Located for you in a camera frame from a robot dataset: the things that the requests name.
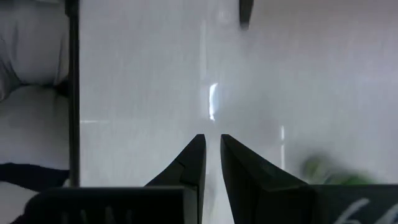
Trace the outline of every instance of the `white floor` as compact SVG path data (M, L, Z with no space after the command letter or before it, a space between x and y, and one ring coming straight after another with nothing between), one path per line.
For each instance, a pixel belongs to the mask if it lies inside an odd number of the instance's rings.
M398 182L397 7L257 0L243 31L235 0L82 1L81 184L144 185L196 133L204 223L232 223L221 133L296 175L324 152Z

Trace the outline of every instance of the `white table surface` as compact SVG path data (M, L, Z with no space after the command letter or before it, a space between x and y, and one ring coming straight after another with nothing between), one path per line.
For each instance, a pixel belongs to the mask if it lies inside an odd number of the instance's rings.
M292 174L324 152L398 182L397 8L255 0L242 31L237 0L82 0L81 185L142 186L197 133L203 223L233 222L221 133Z

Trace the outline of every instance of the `green object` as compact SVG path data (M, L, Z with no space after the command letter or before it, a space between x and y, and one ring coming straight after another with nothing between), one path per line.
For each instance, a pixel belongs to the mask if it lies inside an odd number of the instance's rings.
M308 158L303 163L302 174L309 184L374 184L365 175L341 169L325 156L312 156Z

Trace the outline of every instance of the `black plastic part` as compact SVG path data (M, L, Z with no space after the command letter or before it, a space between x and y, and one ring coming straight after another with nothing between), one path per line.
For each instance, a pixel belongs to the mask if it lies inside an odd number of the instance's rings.
M174 161L147 186L185 186L197 193L198 224L201 224L206 176L206 139L197 134Z
M239 0L239 21L243 29L249 27L254 0Z
M70 185L80 185L80 109L79 109L79 1L66 0L69 17L69 164Z
M227 134L221 163L235 224L310 223L314 191Z
M54 189L35 196L25 223L196 223L197 198L185 187Z

